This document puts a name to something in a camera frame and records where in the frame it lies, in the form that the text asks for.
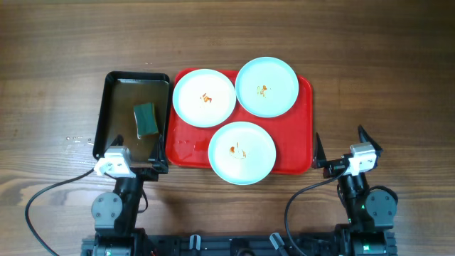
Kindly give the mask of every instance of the plate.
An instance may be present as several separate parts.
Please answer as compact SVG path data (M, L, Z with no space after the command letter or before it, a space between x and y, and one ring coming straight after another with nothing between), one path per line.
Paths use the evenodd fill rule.
M234 110L234 85L222 73L200 69L186 74L173 91L177 115L195 127L212 127L225 121Z
M226 124L208 145L208 160L215 173L236 185L250 185L265 178L276 157L270 135L250 122Z
M258 117L278 117L296 102L299 81L283 60L256 58L240 70L235 94L249 113Z

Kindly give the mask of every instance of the green sponge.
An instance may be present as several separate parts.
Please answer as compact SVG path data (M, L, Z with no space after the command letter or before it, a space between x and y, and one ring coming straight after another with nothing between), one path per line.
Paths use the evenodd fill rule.
M155 120L155 106L153 103L146 103L134 106L134 117L136 118L137 137L159 133Z

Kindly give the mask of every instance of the tray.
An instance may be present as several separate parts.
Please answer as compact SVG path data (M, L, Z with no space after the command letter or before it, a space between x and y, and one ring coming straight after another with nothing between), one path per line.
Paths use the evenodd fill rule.
M165 74L122 71L107 74L93 156L96 159L103 157L117 136L122 135L123 145L130 150L132 161L148 163L159 136L137 138L133 107L148 102L154 103L156 123L165 142L171 96L169 77Z
M197 68L182 70L176 76L175 85L189 72ZM237 70L218 70L235 84ZM172 107L169 114L166 156L178 166L210 168L208 144L222 126L237 121L257 124L273 138L277 148L277 160L272 173L302 174L311 165L313 143L313 91L310 83L298 75L299 96L292 108L273 118L256 117L236 103L232 114L223 123L210 128L197 128L186 124Z

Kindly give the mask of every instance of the wooden table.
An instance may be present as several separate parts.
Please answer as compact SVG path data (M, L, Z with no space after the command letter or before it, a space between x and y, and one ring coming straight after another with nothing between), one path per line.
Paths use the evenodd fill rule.
M385 149L370 185L400 197L400 255L455 254L455 5L449 1L4 0L0 5L0 255L46 255L28 230L29 198L91 169L105 75L187 67L240 69L285 60L314 87L314 130L328 158L367 129ZM145 185L148 234L284 232L284 207L322 180L270 175L233 186L210 170L172 166ZM36 200L31 219L62 255L94 234L92 201L111 191L91 175ZM292 230L346 222L331 184L298 198Z

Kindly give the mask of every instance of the plate rim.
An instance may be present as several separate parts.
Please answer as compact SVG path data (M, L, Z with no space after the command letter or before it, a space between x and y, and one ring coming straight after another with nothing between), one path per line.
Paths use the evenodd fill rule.
M247 126L250 126L250 127L254 127L255 129L258 129L260 130L262 133L266 134L267 135L267 141L271 142L271 145L273 146L273 151L274 151L274 159L273 159L273 165L272 167L270 168L270 170L265 173L265 175L263 177L261 177L259 180L257 181L253 181L253 182L250 182L250 183L235 183L235 182L232 182L232 181L228 181L226 179L224 179L219 173L217 170L215 170L213 168L213 163L212 163L212 160L211 160L211 157L210 157L210 153L213 151L213 145L214 145L214 142L213 142L213 138L215 138L215 136L219 133L219 132L222 132L223 130L226 130L226 129L229 129L229 126L232 126L232 125L242 125L242 124L246 124ZM239 185L239 186L246 186L246 185L252 185L254 183L258 183L260 182L261 180L263 180L265 177L267 177L267 175L269 175L271 172L272 172L272 169L273 167L275 166L275 163L277 162L277 146L275 145L275 142L273 141L273 138L270 136L270 134L264 129L262 128L261 126L255 124L255 123L252 123L252 122L243 122L243 121L239 121L239 122L231 122L229 124L226 124L224 125L223 127L219 128L218 131L216 131L214 133L214 135L212 136L212 138L210 139L210 142L208 144L208 150L207 150L207 157L208 157L208 161L210 162L210 167L212 168L212 170L218 175L218 177L220 177L222 180L228 182L228 183L231 183L231 184L234 184L234 185Z
M243 105L242 100L241 100L241 97L239 96L240 92L239 92L239 90L237 89L237 88L238 88L237 85L238 85L239 77L242 75L242 72L246 72L246 71L245 71L245 68L247 68L247 67L248 67L249 65L251 65L253 62L256 62L256 61L261 60L261 59L272 59L273 61L277 61L277 62L279 62L279 63L282 63L282 64L284 64L285 68L290 69L290 71L292 71L292 73L294 74L294 75L292 76L292 80L294 81L294 84L297 85L297 86L296 86L296 88L297 88L297 93L295 94L295 97L294 97L293 99L290 100L290 102L292 102L292 104L290 104L289 108L288 108L286 111L284 111L283 113L281 113L281 114L270 115L270 116L269 116L269 115L260 115L260 114L257 114L257 113L253 113L252 111L250 111L249 109L247 109L247 108ZM299 96L299 91L300 91L300 89L299 89L299 79L298 79L297 74L295 73L295 71L291 68L291 66L290 66L288 63L286 63L286 62L284 62L283 60L280 60L280 59L278 59L278 58L275 58L275 57L269 57L269 56L258 57L258 58L255 58L255 59L252 59L252 60L248 61L246 64L243 65L243 67L240 69L239 73L237 74L237 77L235 78L235 96L236 96L238 102L240 103L240 105L241 105L245 110L247 110L248 113L250 113L250 114L252 114L252 115L254 115L254 116L256 116L256 117L273 118L273 117L279 117L280 115L285 114L285 113L288 112L288 111L292 108L292 106L294 106L294 104L296 103L297 97Z
M224 80L228 81L229 84L232 85L232 89L230 90L230 93L232 94L233 97L233 102L234 104L232 105L232 107L226 112L226 117L224 117L223 119L221 119L220 122L217 122L217 123L212 123L212 124L209 124L209 125L197 125L197 124L194 124L193 122L187 122L187 120L185 120L184 118L182 118L181 116L181 113L180 113L180 107L177 108L176 107L176 98L177 98L177 94L175 93L177 90L179 90L180 87L182 87L182 84L181 83L182 81L184 81L184 79L188 79L188 77L190 77L190 75L194 75L194 73L201 73L201 72L210 72L210 73L213 73L215 75L218 75L220 77L222 77ZM176 84L176 86L174 87L173 89L173 92L172 92L172 107L173 109L175 110L176 114L178 115L178 117L180 119L182 119L185 123L191 125L191 126L194 126L194 127L199 127L199 128L209 128L209 127L214 127L214 126L217 126L221 123L223 123L224 121L226 121L227 118L230 117L230 115L232 114L232 112L234 111L235 109L235 105L237 104L237 95L235 94L235 86L234 84L232 83L232 81L223 73L221 73L220 71L217 71L217 70L212 70L212 69L209 69L209 68L201 68L201 69L197 69L197 70L193 70L193 71L190 71L189 73L185 74Z

